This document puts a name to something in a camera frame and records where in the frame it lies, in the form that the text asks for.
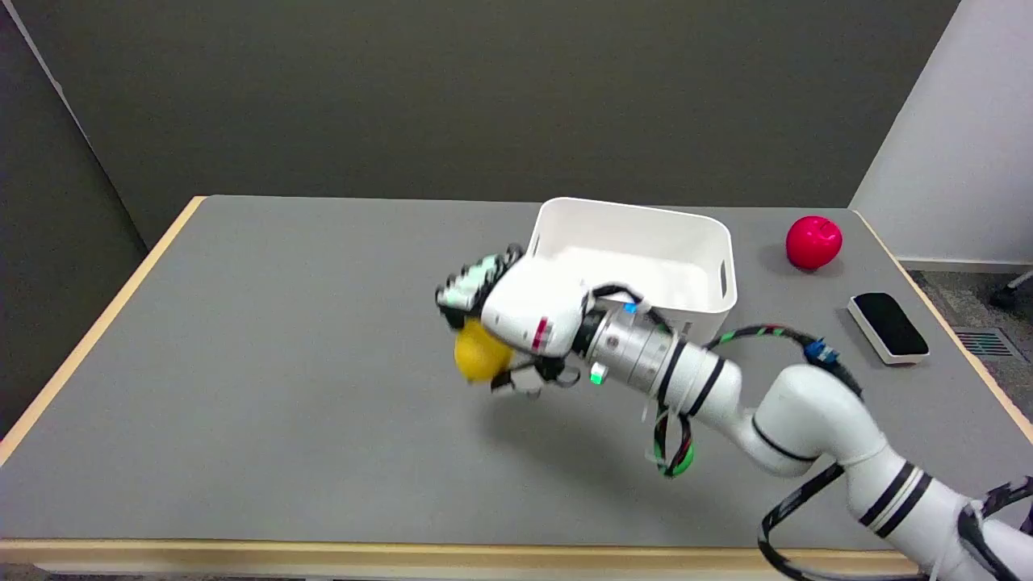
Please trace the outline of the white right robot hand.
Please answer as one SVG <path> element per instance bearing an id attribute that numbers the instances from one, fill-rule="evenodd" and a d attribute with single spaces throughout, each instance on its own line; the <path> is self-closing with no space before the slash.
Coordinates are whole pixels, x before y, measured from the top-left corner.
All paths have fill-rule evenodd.
<path id="1" fill-rule="evenodd" d="M 463 265 L 436 287 L 435 303 L 467 362 L 455 360 L 468 383 L 491 392 L 538 397 L 545 385 L 573 387 L 569 367 L 580 327 L 595 306 L 592 290 L 556 262 L 509 245 Z"/>

